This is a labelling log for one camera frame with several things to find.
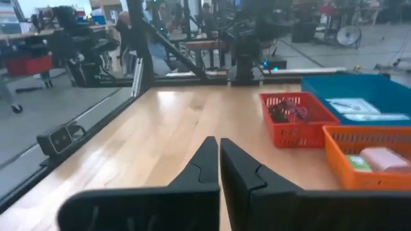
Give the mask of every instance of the gray floor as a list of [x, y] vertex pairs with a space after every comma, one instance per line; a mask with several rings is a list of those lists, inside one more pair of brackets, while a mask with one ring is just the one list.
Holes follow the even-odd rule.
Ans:
[[[362, 44], [358, 50], [311, 43], [290, 44], [291, 47], [287, 45], [291, 43], [290, 37], [285, 37], [282, 38], [284, 42], [277, 43], [277, 54], [287, 59], [289, 69], [319, 66], [352, 69], [355, 65], [361, 65], [363, 72], [372, 72], [377, 63], [391, 64], [398, 57], [411, 56], [411, 44], [408, 45], [410, 32], [411, 25], [363, 27]], [[204, 62], [208, 65], [209, 55], [204, 55]], [[218, 65], [218, 62], [218, 55], [214, 55], [214, 63]], [[230, 64], [229, 54], [226, 56], [226, 64]], [[393, 80], [411, 86], [410, 77], [406, 74], [395, 75]], [[117, 90], [73, 88], [65, 75], [53, 81], [54, 89], [17, 95], [18, 102], [24, 107], [24, 112], [20, 115], [14, 114], [0, 99], [0, 165], [35, 144], [35, 137], [40, 132], [70, 121]], [[14, 81], [10, 86], [15, 89], [39, 84], [38, 80], [25, 78]], [[79, 123], [86, 129], [90, 128], [129, 97], [130, 89], [120, 89], [79, 118]], [[0, 197], [15, 187], [17, 182], [29, 177], [44, 159], [40, 148], [33, 146], [14, 160], [12, 165], [0, 169], [0, 182], [3, 186]]]

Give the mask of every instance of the red container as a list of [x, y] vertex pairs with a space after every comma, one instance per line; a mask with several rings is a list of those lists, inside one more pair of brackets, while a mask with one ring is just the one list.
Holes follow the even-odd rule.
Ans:
[[[322, 103], [308, 92], [260, 94], [265, 122], [277, 148], [323, 148], [324, 125], [337, 125], [338, 119]], [[290, 111], [284, 115], [288, 123], [276, 123], [271, 119], [268, 107], [289, 99], [297, 107], [307, 109], [307, 121], [298, 120]]]
[[51, 56], [45, 55], [38, 58], [14, 58], [4, 62], [9, 76], [24, 76], [42, 73], [53, 68]]

